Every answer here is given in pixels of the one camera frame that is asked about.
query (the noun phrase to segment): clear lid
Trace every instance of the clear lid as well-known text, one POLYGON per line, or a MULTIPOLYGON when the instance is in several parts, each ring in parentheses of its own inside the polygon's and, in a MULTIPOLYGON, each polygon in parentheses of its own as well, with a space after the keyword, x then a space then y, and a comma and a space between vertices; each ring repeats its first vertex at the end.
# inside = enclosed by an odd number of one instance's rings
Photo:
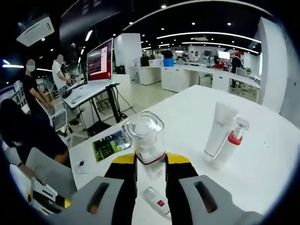
POLYGON ((163 121, 149 111, 138 113, 126 123, 129 135, 137 139, 151 137, 164 128, 163 121))

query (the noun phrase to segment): black ceiling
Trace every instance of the black ceiling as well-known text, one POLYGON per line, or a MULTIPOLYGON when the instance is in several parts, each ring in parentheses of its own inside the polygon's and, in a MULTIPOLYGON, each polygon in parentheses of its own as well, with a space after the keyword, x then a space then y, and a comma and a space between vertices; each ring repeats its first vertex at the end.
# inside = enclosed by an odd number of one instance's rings
MULTIPOLYGON (((5 44, 1 48, 1 59, 6 59, 11 64, 23 65, 29 58, 33 58, 36 61, 37 68, 51 69, 53 59, 62 51, 59 41, 60 16, 75 2, 76 0, 8 1, 6 6, 6 24, 4 27, 7 35, 5 44), (55 33, 46 37, 44 42, 39 41, 31 47, 25 47, 18 43, 16 41, 18 22, 28 19, 30 15, 37 16, 43 13, 50 15, 55 33)), ((115 17, 92 27, 91 29, 94 29, 94 32, 88 42, 84 41, 86 34, 78 35, 74 38, 77 53, 79 53, 82 46, 86 47, 82 60, 84 60, 86 52, 93 49, 100 42, 112 38, 113 34, 118 35, 122 32, 144 34, 145 37, 141 37, 142 41, 144 41, 142 47, 148 47, 151 44, 152 48, 158 48, 158 44, 161 42, 174 44, 174 46, 183 46, 182 42, 192 41, 191 38, 200 37, 201 35, 185 35, 161 40, 157 40, 156 38, 163 35, 198 31, 225 32, 253 38, 257 31, 260 17, 271 18, 258 9, 241 4, 220 1, 198 2, 163 10, 133 24, 123 31, 129 25, 130 21, 134 22, 148 13, 159 10, 162 4, 170 6, 185 2, 185 0, 131 0, 128 2, 131 4, 128 7, 129 10, 126 9, 126 11, 115 17)), ((269 1, 249 0, 244 2, 251 2, 268 11, 272 10, 269 7, 269 1)), ((206 37, 209 41, 211 41, 211 38, 214 38, 214 42, 217 43, 246 48, 251 44, 251 41, 237 37, 233 38, 224 35, 206 35, 206 37)), ((260 51, 260 47, 256 47, 255 51, 260 51)), ((9 74, 7 69, 2 69, 1 73, 3 74, 2 83, 10 81, 15 77, 9 74)))

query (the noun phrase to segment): person's arm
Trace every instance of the person's arm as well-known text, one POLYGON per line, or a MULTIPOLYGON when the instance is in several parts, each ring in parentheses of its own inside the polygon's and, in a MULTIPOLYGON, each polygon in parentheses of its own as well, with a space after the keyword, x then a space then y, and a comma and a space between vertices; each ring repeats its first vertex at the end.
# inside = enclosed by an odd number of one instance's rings
POLYGON ((46 108, 50 108, 51 107, 51 105, 50 104, 48 104, 41 96, 40 96, 40 94, 36 91, 36 90, 34 90, 34 88, 31 88, 30 90, 29 90, 29 92, 35 97, 35 98, 37 98, 46 108))
POLYGON ((71 80, 70 79, 67 79, 61 72, 60 70, 60 67, 58 64, 55 64, 54 65, 54 73, 62 80, 62 81, 65 81, 67 83, 71 83, 71 80))
POLYGON ((38 90, 40 96, 45 100, 45 102, 50 105, 50 101, 47 98, 47 96, 43 93, 43 91, 39 87, 37 88, 37 90, 38 90))

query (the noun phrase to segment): gray chair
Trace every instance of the gray chair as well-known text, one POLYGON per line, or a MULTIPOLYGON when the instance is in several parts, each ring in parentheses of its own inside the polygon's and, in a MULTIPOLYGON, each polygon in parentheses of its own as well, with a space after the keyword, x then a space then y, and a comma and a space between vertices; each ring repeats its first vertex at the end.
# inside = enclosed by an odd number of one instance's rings
POLYGON ((31 149, 26 165, 43 185, 48 184, 62 197, 71 199, 72 194, 77 191, 72 170, 49 158, 38 149, 31 149))

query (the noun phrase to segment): black shirt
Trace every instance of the black shirt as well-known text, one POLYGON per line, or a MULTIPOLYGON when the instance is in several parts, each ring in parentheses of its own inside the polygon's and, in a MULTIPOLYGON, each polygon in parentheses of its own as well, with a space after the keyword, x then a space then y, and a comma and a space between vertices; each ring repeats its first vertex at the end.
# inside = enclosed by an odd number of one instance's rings
POLYGON ((38 92, 38 84, 34 78, 25 75, 23 78, 23 89, 31 114, 36 114, 43 111, 42 107, 36 101, 36 98, 29 92, 33 88, 38 92))

